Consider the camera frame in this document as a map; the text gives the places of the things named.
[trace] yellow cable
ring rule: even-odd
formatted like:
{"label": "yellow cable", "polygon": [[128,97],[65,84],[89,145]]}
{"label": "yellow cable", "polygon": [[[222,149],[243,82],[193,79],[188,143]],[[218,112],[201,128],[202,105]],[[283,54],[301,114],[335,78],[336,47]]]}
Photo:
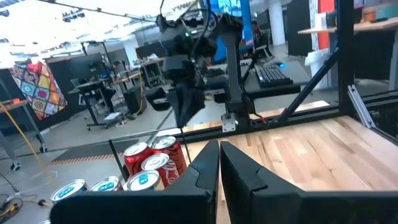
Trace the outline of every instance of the yellow cable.
{"label": "yellow cable", "polygon": [[39,163],[39,165],[41,166],[42,170],[44,171],[44,174],[46,176],[46,178],[49,180],[51,186],[56,189],[57,185],[55,184],[55,182],[52,180],[50,172],[47,170],[46,166],[43,164],[43,162],[40,160],[40,158],[38,157],[38,155],[36,154],[35,150],[33,149],[32,144],[30,143],[30,141],[28,140],[28,138],[26,137],[26,135],[24,134],[24,132],[19,128],[18,124],[15,122],[14,118],[11,116],[10,112],[8,112],[7,108],[3,105],[3,103],[0,101],[0,107],[4,110],[4,112],[7,114],[7,116],[9,117],[9,119],[11,120],[11,122],[14,124],[14,126],[17,128],[17,130],[19,131],[19,133],[22,135],[22,137],[24,138],[26,144],[29,146],[30,150],[33,152],[33,155],[35,156],[37,162]]}

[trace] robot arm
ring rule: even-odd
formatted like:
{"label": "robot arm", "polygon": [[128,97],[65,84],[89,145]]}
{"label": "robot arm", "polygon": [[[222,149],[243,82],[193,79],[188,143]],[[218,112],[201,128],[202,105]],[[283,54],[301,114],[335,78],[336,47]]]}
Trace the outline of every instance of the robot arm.
{"label": "robot arm", "polygon": [[[176,21],[167,21],[161,15],[157,18],[157,25],[162,33],[160,42],[167,54],[163,65],[163,76],[171,82],[173,88],[169,89],[168,93],[161,88],[148,90],[146,98],[155,110],[167,110],[171,106],[175,112],[178,128],[184,127],[205,107],[205,94],[229,93],[226,89],[214,91],[214,88],[205,83],[202,77],[202,72],[206,71],[203,58],[214,57],[217,51],[216,40],[219,37],[223,38],[223,35],[228,35],[228,41],[232,40],[232,44],[237,48],[241,40],[243,23],[240,18],[229,14],[217,16],[213,14],[213,17],[212,28],[204,30],[203,36],[200,32],[192,32],[204,24],[203,20],[179,18]],[[231,97],[227,95],[224,98],[230,100]]]}

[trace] concrete floor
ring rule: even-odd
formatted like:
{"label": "concrete floor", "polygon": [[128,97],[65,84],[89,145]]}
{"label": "concrete floor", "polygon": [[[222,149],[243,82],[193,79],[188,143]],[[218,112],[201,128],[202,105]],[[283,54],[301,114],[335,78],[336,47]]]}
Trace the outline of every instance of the concrete floor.
{"label": "concrete floor", "polygon": [[[275,56],[281,61],[298,60],[303,65],[303,58],[288,57],[287,49],[279,47],[274,49]],[[357,84],[358,91],[362,95],[373,94],[377,92],[387,91],[388,85],[375,81],[361,81]],[[292,100],[297,96],[284,95],[270,98],[263,98],[255,100],[256,109],[258,112],[283,108],[288,106]],[[329,91],[315,91],[305,100],[306,103],[311,101],[325,100],[329,103],[334,103],[338,100],[338,93],[335,90]],[[216,104],[212,101],[206,102],[206,108],[196,114],[189,124],[206,123],[209,121],[217,121],[224,113],[224,105]],[[65,164],[60,166],[47,166],[52,159],[56,158],[69,147],[81,146],[85,144],[93,144],[100,141],[107,141],[109,138],[116,138],[120,136],[130,135],[134,133],[141,133],[155,129],[173,128],[175,127],[174,114],[169,111],[156,112],[150,106],[140,115],[136,120],[129,121],[122,127],[109,127],[108,129],[93,128],[87,131],[85,124],[90,120],[85,120],[88,116],[87,112],[78,114],[70,121],[62,123],[60,126],[51,130],[44,135],[49,151],[45,154],[39,154],[40,160],[47,167],[50,176],[57,185],[65,184],[73,179],[85,179],[88,183],[94,184],[97,180],[109,175],[119,175],[119,169],[114,159],[103,159],[98,161],[77,162],[73,164]],[[140,141],[148,140],[150,135],[139,138]],[[32,141],[33,145],[38,149],[38,142]],[[1,174],[5,175],[23,195],[36,194],[38,198],[44,198],[47,201],[53,192],[53,187],[45,178],[42,168],[35,160],[34,156],[25,156],[31,153],[30,149],[24,145],[16,149],[17,155],[22,168],[13,172],[9,169],[11,164],[9,159],[3,151],[0,152],[0,170]],[[12,194],[12,189],[6,181],[0,178],[0,194]],[[48,218],[50,209],[40,208],[34,203],[26,202],[22,210],[9,221],[7,224],[20,223],[38,223]]]}

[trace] aluminum frame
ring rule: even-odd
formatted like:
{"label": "aluminum frame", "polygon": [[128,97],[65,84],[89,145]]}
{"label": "aluminum frame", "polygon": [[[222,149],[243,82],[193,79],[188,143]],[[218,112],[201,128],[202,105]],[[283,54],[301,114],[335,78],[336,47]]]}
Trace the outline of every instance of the aluminum frame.
{"label": "aluminum frame", "polygon": [[[254,120],[252,122],[257,125],[248,128],[239,128],[236,131],[231,131],[228,133],[223,132],[222,126],[190,131],[184,134],[185,142],[183,141],[182,134],[174,134],[177,140],[181,143],[189,144],[200,141],[208,141],[210,139],[225,138],[238,134],[247,134],[272,128],[280,128],[284,126],[335,118],[337,116],[354,116],[355,109],[348,94],[348,86],[354,85],[354,68],[350,63],[351,57],[353,55],[351,46],[353,46],[354,40],[354,18],[352,16],[354,12],[354,2],[335,0],[335,5],[338,18],[336,30],[338,44],[336,49],[322,66],[322,68],[317,72],[317,74],[310,80],[308,85],[303,89],[303,91],[300,92],[300,94],[298,94],[296,99],[294,99],[294,101],[282,112],[281,115],[266,118],[265,124],[260,119]],[[336,62],[338,63],[338,105],[330,105],[322,108],[294,112]],[[384,106],[398,105],[398,92],[390,91],[379,95],[367,96],[362,100],[364,101],[367,109],[370,110],[382,108]],[[398,145],[397,139],[388,135],[384,131],[381,131],[378,128],[371,128],[370,130],[380,134],[388,141]],[[111,146],[111,149],[115,155],[115,159],[125,180],[127,180],[126,169],[125,167],[121,166],[120,160],[118,156],[116,156],[116,150],[112,141],[136,138],[137,136],[138,135],[134,134],[131,136],[124,136],[122,138],[109,140],[109,145]]]}

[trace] colorful quilt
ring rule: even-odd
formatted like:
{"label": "colorful quilt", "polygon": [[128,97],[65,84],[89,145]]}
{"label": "colorful quilt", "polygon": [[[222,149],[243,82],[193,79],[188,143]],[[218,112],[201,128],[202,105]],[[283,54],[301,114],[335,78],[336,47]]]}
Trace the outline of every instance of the colorful quilt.
{"label": "colorful quilt", "polygon": [[9,71],[39,120],[68,104],[46,63],[15,65]]}

